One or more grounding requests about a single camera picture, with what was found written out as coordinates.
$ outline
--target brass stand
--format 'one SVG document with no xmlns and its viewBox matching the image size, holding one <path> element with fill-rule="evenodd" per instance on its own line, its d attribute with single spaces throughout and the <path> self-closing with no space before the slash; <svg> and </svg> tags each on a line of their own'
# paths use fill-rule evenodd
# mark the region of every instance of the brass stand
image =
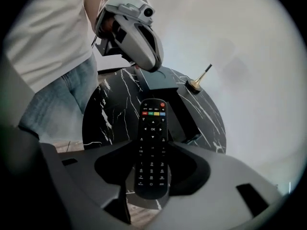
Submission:
<svg viewBox="0 0 307 230">
<path fill-rule="evenodd" d="M 212 64 L 210 64 L 207 69 L 204 71 L 203 74 L 201 74 L 201 76 L 199 78 L 197 78 L 196 80 L 187 80 L 186 81 L 186 87 L 191 90 L 193 93 L 198 94 L 199 92 L 202 91 L 202 88 L 200 86 L 201 80 L 202 78 L 205 76 L 205 74 L 207 73 L 207 71 L 211 68 Z"/>
</svg>

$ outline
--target black remote control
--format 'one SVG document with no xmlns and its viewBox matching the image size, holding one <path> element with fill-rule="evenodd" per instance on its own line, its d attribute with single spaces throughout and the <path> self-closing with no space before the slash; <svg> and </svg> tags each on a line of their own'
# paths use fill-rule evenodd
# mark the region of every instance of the black remote control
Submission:
<svg viewBox="0 0 307 230">
<path fill-rule="evenodd" d="M 134 191 L 142 198 L 159 199 L 167 193 L 167 134 L 166 102 L 160 99 L 142 101 L 134 180 Z"/>
</svg>

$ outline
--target white t-shirt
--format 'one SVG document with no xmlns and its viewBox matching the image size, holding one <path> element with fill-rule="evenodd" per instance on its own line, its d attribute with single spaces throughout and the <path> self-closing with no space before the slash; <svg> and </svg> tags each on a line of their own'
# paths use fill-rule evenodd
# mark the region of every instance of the white t-shirt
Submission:
<svg viewBox="0 0 307 230">
<path fill-rule="evenodd" d="M 29 0 L 4 52 L 36 93 L 92 54 L 82 0 Z"/>
</svg>

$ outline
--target black cable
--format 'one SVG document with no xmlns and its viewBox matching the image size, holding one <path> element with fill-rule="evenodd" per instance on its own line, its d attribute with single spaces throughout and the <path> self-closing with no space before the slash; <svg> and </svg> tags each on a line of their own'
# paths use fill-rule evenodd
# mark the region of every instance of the black cable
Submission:
<svg viewBox="0 0 307 230">
<path fill-rule="evenodd" d="M 93 48 L 94 45 L 95 45 L 96 39 L 97 39 L 97 35 L 95 36 L 95 38 L 94 38 L 94 40 L 93 40 L 93 42 L 92 42 L 92 44 L 91 44 L 92 48 Z"/>
<path fill-rule="evenodd" d="M 68 148 L 69 148 L 69 144 L 71 143 L 71 141 L 69 141 L 69 143 L 68 143 L 68 147 L 67 147 L 67 150 L 66 150 L 66 152 L 68 151 Z"/>
</svg>

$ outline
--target white wall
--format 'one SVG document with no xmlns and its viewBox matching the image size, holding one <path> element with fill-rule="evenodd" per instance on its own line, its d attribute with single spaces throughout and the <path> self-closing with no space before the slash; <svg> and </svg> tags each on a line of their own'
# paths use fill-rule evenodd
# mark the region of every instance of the white wall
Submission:
<svg viewBox="0 0 307 230">
<path fill-rule="evenodd" d="M 304 163 L 295 161 L 306 159 L 307 55 L 280 3 L 150 2 L 165 67 L 196 78 L 213 64 L 202 87 L 223 117 L 227 154 L 283 188 L 296 180 Z"/>
</svg>

